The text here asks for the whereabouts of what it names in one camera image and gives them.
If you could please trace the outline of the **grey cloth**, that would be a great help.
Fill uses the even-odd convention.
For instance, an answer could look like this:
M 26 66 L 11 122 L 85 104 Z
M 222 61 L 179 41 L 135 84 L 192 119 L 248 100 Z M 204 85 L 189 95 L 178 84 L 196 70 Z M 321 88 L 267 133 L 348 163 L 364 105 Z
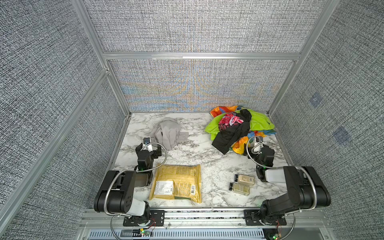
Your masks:
M 163 145 L 167 151 L 172 150 L 177 144 L 188 140 L 189 133 L 182 132 L 180 124 L 172 118 L 164 118 L 156 123 L 149 133 L 156 143 Z

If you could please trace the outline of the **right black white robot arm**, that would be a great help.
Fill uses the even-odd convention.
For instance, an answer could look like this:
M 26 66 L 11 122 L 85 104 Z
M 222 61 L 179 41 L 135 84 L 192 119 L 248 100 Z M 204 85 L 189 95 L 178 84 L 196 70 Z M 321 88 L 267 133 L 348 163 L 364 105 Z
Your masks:
M 257 165 L 259 180 L 264 183 L 285 184 L 287 187 L 285 194 L 263 201 L 258 212 L 245 216 L 246 219 L 265 225 L 273 224 L 284 216 L 331 204 L 331 195 L 313 167 L 274 167 L 275 151 L 260 143 L 246 148 L 246 153 Z

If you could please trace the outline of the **black cloth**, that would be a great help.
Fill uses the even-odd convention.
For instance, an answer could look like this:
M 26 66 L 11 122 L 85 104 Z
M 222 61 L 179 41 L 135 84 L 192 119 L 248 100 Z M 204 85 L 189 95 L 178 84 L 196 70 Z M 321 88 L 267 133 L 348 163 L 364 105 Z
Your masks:
M 212 145 L 225 155 L 233 144 L 238 142 L 241 138 L 246 137 L 250 131 L 251 114 L 248 110 L 240 110 L 238 115 L 244 120 L 240 125 L 228 128 L 223 132 L 217 134 L 213 140 Z

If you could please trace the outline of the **pink red patterned cloth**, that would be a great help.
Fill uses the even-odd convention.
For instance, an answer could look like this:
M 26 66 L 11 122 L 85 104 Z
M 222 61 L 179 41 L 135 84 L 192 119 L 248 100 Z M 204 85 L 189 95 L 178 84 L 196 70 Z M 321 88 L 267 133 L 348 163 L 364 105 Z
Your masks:
M 225 114 L 219 121 L 218 127 L 219 131 L 223 132 L 224 130 L 240 125 L 244 120 L 236 112 L 231 112 Z

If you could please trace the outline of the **upper spice jar black lid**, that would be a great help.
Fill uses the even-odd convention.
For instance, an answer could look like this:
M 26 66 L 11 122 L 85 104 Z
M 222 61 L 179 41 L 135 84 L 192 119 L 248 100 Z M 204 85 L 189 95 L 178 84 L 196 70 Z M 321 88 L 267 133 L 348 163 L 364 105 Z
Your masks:
M 235 174 L 234 182 L 251 187 L 255 185 L 255 178 L 253 176 Z

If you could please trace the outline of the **spice jar black lid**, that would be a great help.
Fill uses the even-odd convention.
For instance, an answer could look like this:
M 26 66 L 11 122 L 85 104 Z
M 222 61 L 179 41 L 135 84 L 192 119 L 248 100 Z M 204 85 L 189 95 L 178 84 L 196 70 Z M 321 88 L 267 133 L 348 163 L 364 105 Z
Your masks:
M 234 182 L 251 187 L 255 185 L 255 178 L 253 176 L 235 174 Z
M 250 187 L 239 183 L 230 183 L 229 190 L 243 196 L 250 194 Z

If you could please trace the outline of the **lower spice jar black lid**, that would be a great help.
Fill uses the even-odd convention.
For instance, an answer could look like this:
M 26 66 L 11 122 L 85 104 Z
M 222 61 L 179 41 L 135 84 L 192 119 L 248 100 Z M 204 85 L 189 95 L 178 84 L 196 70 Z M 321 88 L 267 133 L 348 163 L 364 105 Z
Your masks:
M 243 196 L 250 194 L 250 187 L 239 183 L 230 183 L 229 190 Z

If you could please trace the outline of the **yellow snack bag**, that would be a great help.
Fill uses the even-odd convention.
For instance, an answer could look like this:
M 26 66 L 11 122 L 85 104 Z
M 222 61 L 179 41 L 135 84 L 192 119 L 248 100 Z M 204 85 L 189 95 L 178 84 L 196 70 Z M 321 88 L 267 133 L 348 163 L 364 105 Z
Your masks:
M 202 203 L 201 165 L 163 165 L 153 179 L 149 199 L 190 200 Z

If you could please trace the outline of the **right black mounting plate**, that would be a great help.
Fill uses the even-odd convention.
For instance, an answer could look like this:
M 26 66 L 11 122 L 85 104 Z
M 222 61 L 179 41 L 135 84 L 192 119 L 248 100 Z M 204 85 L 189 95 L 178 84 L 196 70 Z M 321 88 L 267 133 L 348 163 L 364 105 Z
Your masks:
M 244 219 L 247 226 L 282 226 L 287 225 L 284 216 L 263 215 L 260 210 L 244 210 Z

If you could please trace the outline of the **black mounting plate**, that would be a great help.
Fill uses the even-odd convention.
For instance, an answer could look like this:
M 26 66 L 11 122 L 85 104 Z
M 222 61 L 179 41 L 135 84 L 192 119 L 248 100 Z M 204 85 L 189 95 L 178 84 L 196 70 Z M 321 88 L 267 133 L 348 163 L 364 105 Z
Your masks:
M 145 211 L 142 216 L 125 217 L 124 227 L 145 227 L 150 226 L 162 227 L 165 220 L 165 211 L 163 210 L 149 210 Z
M 263 215 L 260 210 L 244 210 L 244 219 L 247 226 L 282 226 L 287 225 L 284 216 Z

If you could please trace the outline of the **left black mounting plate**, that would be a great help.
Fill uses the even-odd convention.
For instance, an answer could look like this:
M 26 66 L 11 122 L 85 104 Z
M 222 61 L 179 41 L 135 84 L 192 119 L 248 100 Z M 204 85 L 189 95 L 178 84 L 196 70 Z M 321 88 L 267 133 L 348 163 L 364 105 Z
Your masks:
M 162 227 L 165 220 L 165 211 L 163 210 L 149 210 L 145 211 L 142 216 L 125 217 L 124 227 L 145 227 L 150 226 Z

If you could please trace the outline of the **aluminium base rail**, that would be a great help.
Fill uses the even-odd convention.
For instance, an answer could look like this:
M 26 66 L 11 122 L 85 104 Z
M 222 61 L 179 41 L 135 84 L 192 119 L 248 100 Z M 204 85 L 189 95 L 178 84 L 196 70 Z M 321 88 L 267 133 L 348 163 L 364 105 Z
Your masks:
M 259 220 L 251 221 L 249 213 L 257 212 L 256 208 L 155 208 L 155 211 L 164 211 L 164 216 L 156 224 L 150 223 L 150 226 L 159 229 L 180 229 L 180 228 L 251 228 L 265 227 L 274 228 L 272 224 L 261 224 Z M 83 214 L 80 229 L 107 229 L 110 223 L 114 224 L 114 228 L 122 228 L 124 218 L 117 217 L 111 221 L 111 216 L 104 213 L 97 213 L 93 210 L 86 210 Z M 286 223 L 283 229 L 292 226 L 296 219 L 295 227 L 297 228 L 329 228 L 331 224 L 327 220 L 323 209 L 312 211 L 304 211 L 293 215 L 288 215 L 280 224 Z

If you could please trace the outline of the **aluminium enclosure frame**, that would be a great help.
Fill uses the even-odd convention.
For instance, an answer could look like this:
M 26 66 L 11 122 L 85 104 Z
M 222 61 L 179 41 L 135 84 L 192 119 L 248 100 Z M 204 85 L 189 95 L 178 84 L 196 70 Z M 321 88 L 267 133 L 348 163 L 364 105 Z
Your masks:
M 102 50 L 102 45 L 91 22 L 86 6 L 82 1 L 72 1 L 73 8 L 77 13 L 77 17 L 81 22 L 88 38 L 95 49 L 98 61 L 101 63 L 102 70 L 98 77 L 87 89 L 84 96 L 78 102 L 77 106 L 69 114 L 68 118 L 63 122 L 57 133 L 53 136 L 44 150 L 41 152 L 35 163 L 31 166 L 30 170 L 22 178 L 15 190 L 10 194 L 7 201 L 1 209 L 1 234 L 3 235 L 6 229 L 19 212 L 21 206 L 31 193 L 39 181 L 42 174 L 47 169 L 52 161 L 54 155 L 58 152 L 63 142 L 68 137 L 69 133 L 80 119 L 84 110 L 88 106 L 91 99 L 95 96 L 100 85 L 104 80 L 108 80 L 114 92 L 123 113 L 128 116 L 130 113 L 129 106 L 121 91 L 117 78 L 111 69 L 109 60 L 116 59 L 151 59 L 151 60 L 292 60 L 296 61 L 287 79 L 281 85 L 280 89 L 275 95 L 274 100 L 269 107 L 269 113 L 273 113 L 283 96 L 288 90 L 289 85 L 292 83 L 295 75 L 298 73 L 300 67 L 304 64 L 306 57 L 313 48 L 316 40 L 323 31 L 330 16 L 334 12 L 339 1 L 327 1 L 323 7 L 313 29 L 311 30 L 308 38 L 306 39 L 300 53 L 171 53 L 171 52 L 111 52 L 107 53 Z

